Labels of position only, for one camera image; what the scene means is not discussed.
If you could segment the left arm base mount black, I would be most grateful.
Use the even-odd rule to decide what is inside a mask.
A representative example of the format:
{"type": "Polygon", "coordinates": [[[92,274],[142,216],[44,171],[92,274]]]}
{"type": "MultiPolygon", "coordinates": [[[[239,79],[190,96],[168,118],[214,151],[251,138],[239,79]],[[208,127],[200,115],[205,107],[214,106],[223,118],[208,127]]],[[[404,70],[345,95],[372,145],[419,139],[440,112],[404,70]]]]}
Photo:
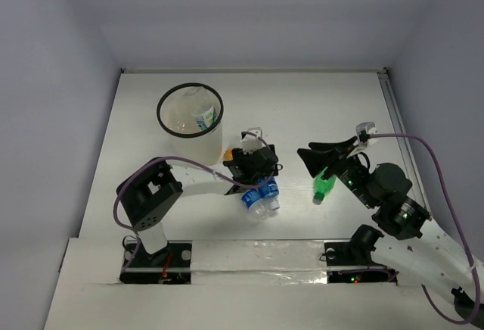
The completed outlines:
{"type": "Polygon", "coordinates": [[[148,254],[132,235],[123,238],[123,263],[119,281],[129,285],[191,284],[190,241],[169,241],[168,246],[148,254]]]}

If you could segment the clear bottle green white label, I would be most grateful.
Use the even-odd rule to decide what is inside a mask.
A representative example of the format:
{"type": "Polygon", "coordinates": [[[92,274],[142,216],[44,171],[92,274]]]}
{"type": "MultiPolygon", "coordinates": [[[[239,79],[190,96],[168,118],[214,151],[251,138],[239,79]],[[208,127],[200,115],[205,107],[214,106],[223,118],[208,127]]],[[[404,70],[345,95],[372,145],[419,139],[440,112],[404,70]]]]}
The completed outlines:
{"type": "Polygon", "coordinates": [[[218,119],[216,108],[212,104],[197,107],[191,116],[201,131],[210,128],[218,119]]]}

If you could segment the blue label bottle white cap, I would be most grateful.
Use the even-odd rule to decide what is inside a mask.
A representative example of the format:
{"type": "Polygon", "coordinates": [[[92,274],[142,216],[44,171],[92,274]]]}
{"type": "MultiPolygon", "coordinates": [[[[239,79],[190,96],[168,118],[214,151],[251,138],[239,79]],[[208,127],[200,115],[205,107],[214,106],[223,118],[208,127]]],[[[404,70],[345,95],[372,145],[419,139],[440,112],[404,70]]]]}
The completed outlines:
{"type": "Polygon", "coordinates": [[[258,191],[262,198],[262,204],[269,213],[279,210],[279,187],[275,177],[271,177],[264,185],[260,186],[258,191]]]}

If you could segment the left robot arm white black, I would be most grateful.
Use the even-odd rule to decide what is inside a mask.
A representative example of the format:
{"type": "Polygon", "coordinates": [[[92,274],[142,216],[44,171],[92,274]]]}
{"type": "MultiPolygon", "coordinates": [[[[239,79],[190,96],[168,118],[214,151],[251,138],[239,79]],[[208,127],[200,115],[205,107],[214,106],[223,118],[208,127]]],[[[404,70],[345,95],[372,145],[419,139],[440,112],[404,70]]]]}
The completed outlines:
{"type": "Polygon", "coordinates": [[[155,157],[116,189],[114,210],[122,205],[129,230],[141,242],[141,256],[152,266],[166,260],[168,240],[162,220],[179,198],[241,195],[277,176],[279,159],[273,144],[246,153],[232,150],[232,159],[209,167],[186,157],[155,157]]]}

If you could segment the clear plastic bottle unlabeled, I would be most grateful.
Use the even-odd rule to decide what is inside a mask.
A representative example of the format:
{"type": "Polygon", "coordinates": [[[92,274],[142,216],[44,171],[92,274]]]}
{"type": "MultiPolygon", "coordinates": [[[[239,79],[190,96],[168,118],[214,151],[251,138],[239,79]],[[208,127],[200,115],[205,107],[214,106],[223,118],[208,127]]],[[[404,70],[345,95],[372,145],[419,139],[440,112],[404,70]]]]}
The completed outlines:
{"type": "Polygon", "coordinates": [[[177,131],[184,134],[200,132],[194,118],[191,116],[192,111],[201,105],[205,105],[205,89],[202,87],[189,87],[183,89],[175,100],[175,115],[177,119],[177,131]]]}

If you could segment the green plastic bottle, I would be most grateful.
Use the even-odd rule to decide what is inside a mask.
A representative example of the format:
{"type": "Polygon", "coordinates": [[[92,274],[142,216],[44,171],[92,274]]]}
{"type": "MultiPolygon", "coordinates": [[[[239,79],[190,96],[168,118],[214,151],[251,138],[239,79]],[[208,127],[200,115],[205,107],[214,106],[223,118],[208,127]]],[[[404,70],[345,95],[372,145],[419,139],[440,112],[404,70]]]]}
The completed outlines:
{"type": "Polygon", "coordinates": [[[325,179],[326,169],[323,169],[313,181],[313,203],[314,204],[321,204],[325,197],[331,192],[333,189],[336,176],[331,176],[328,179],[325,179]]]}

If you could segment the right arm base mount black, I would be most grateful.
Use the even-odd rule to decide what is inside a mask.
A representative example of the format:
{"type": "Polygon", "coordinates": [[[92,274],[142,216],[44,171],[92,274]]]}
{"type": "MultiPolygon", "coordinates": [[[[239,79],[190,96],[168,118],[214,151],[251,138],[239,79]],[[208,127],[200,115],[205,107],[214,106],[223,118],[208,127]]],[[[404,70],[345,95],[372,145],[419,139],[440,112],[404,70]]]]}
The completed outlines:
{"type": "Polygon", "coordinates": [[[361,225],[348,241],[324,243],[319,260],[327,267],[330,284],[393,283],[398,284],[398,271],[371,259],[378,239],[383,234],[361,225]]]}

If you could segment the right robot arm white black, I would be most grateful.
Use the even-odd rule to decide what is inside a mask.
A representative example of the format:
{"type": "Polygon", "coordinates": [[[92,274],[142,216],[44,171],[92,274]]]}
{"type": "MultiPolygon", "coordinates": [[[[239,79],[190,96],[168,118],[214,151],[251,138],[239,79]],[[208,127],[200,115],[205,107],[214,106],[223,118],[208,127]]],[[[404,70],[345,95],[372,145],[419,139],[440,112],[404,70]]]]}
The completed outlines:
{"type": "Polygon", "coordinates": [[[407,272],[425,295],[435,292],[454,307],[458,319],[446,316],[446,321],[482,328],[482,261],[465,238],[455,241],[408,196],[412,183],[399,166],[380,163],[371,170],[361,163],[359,155],[379,137],[361,132],[343,142],[311,142],[297,151],[312,178],[339,179],[374,210],[372,225],[361,224],[348,241],[329,244],[324,256],[330,265],[377,264],[407,272]]]}

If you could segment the orange label bottle yellow cap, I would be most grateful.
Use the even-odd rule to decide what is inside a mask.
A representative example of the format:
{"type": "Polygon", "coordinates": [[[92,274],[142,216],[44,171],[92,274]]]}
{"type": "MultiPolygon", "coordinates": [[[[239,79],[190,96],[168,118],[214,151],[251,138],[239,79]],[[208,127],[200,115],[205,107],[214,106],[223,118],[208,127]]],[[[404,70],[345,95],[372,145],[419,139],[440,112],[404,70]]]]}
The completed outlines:
{"type": "Polygon", "coordinates": [[[232,141],[228,144],[228,147],[226,148],[225,152],[222,155],[222,160],[223,161],[231,161],[234,159],[234,154],[233,150],[241,148],[241,143],[239,140],[232,141]]]}

